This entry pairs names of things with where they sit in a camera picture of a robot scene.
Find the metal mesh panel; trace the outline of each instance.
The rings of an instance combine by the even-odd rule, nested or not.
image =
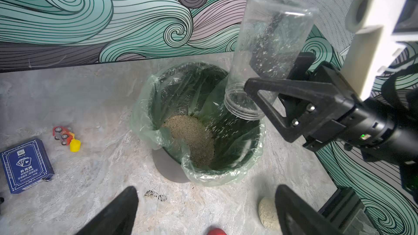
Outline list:
[[[301,0],[319,8],[315,25],[334,49],[345,55],[354,34],[345,28],[345,16],[353,0]]]

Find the green trash can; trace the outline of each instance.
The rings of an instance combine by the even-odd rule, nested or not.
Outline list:
[[[189,179],[204,186],[237,182],[263,154],[264,122],[243,120],[224,106],[227,76],[216,65],[193,62],[164,69],[145,83],[133,107],[131,127],[154,150],[156,168],[167,179]],[[212,132],[215,154],[209,169],[197,168],[185,142],[161,127],[176,115],[196,117]]]

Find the yellow block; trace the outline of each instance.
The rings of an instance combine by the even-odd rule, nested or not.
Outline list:
[[[70,151],[80,151],[81,142],[80,140],[72,139],[70,143]]]

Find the gray floor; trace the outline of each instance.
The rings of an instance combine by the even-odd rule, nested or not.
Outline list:
[[[318,210],[336,190],[303,140],[286,143],[267,122],[264,155],[240,183],[202,187],[177,184],[155,169],[151,151],[129,126],[131,109],[151,73],[171,62],[221,66],[232,54],[55,68],[0,74],[0,151],[37,136],[55,170],[52,181],[18,195],[0,170],[2,234],[73,234],[125,187],[138,190],[133,234],[274,234],[261,224],[257,202],[287,184]],[[82,142],[71,153],[52,137],[54,126],[73,128]],[[161,195],[146,196],[147,191]]]

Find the plastic bag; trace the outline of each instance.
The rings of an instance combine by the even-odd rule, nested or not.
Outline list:
[[[203,62],[184,63],[149,77],[131,117],[133,132],[152,149],[164,147],[194,183],[224,185],[241,180],[263,154],[265,125],[231,114],[224,106],[228,73]],[[176,115],[197,117],[214,138],[209,169],[190,160],[190,149],[161,127]]]

